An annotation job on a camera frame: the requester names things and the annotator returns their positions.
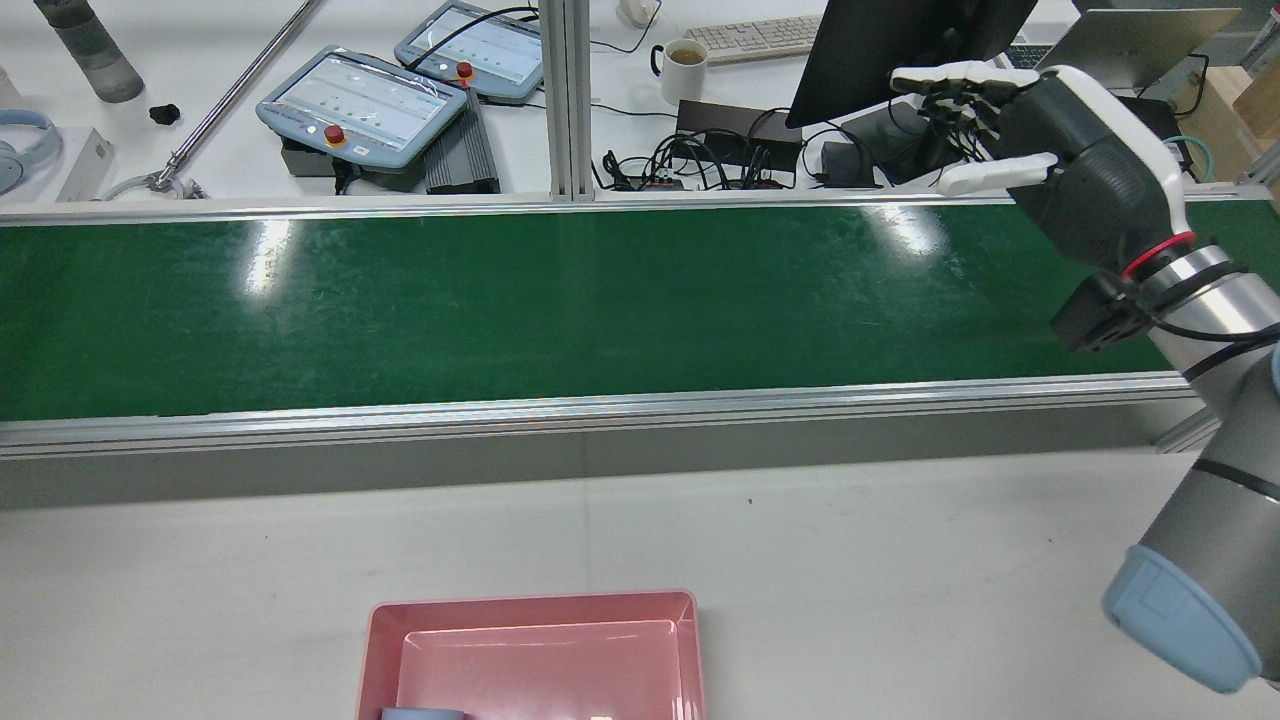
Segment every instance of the monitor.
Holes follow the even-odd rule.
[[[1036,0],[828,0],[787,127],[856,113],[896,94],[895,68],[989,60],[1012,42]]]

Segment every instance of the keyboard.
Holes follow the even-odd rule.
[[[707,46],[712,65],[806,55],[822,15],[689,28],[685,37]]]
[[[1009,64],[1015,69],[1034,70],[1052,49],[1052,45],[1010,45],[1005,50],[1005,56],[1009,58]]]

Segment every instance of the light blue end cap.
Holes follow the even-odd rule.
[[[1257,648],[1235,620],[1151,548],[1129,548],[1102,609],[1126,635],[1212,691],[1234,693],[1262,673]]]
[[[383,720],[462,720],[461,710],[436,707],[384,707]]]

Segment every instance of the red ring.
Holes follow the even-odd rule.
[[[1156,255],[1160,255],[1165,250],[1169,250],[1170,247],[1172,247],[1175,245],[1179,245],[1179,243],[1183,243],[1183,242],[1194,242],[1194,241],[1196,241],[1196,233],[1192,232],[1192,231],[1187,231],[1187,232],[1181,232],[1181,233],[1175,234],[1174,237],[1166,240],[1165,242],[1161,242],[1160,245],[1157,245],[1157,246],[1152,247],[1151,250],[1143,252],[1133,263],[1129,263],[1129,266],[1125,268],[1124,272],[1120,273],[1120,279],[1125,279],[1125,281],[1129,279],[1129,277],[1133,275],[1135,272],[1138,272],[1138,268],[1143,266],[1147,263],[1147,260],[1151,260],[1152,258],[1155,258]]]

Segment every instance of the plastic tray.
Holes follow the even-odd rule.
[[[369,621],[356,720],[704,720],[687,591],[390,602]]]

